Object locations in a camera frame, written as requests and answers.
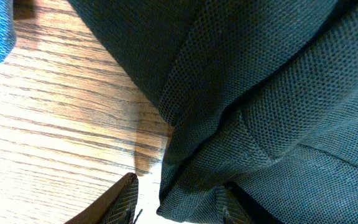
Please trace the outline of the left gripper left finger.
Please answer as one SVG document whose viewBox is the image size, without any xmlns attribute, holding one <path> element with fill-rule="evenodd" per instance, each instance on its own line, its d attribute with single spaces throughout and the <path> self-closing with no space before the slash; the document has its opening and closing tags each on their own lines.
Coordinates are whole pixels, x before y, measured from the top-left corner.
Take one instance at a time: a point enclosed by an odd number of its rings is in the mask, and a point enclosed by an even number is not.
<svg viewBox="0 0 358 224">
<path fill-rule="evenodd" d="M 138 178 L 129 172 L 65 224 L 133 224 L 138 193 Z"/>
</svg>

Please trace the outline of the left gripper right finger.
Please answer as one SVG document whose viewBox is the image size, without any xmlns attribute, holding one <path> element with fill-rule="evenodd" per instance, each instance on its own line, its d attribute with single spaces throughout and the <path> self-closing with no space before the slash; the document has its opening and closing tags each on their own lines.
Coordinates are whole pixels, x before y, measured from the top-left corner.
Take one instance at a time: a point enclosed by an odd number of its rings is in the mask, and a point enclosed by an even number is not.
<svg viewBox="0 0 358 224">
<path fill-rule="evenodd" d="M 249 214 L 240 205 L 229 187 L 219 186 L 216 190 L 216 208 L 222 224 L 253 224 Z"/>
</svg>

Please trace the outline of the black polo shirt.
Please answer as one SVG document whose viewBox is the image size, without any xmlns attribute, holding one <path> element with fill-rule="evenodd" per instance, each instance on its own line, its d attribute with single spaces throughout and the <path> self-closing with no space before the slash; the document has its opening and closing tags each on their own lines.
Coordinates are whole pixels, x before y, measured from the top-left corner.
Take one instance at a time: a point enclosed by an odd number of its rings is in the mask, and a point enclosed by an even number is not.
<svg viewBox="0 0 358 224">
<path fill-rule="evenodd" d="M 358 1 L 72 1 L 173 128 L 158 215 L 358 223 Z"/>
</svg>

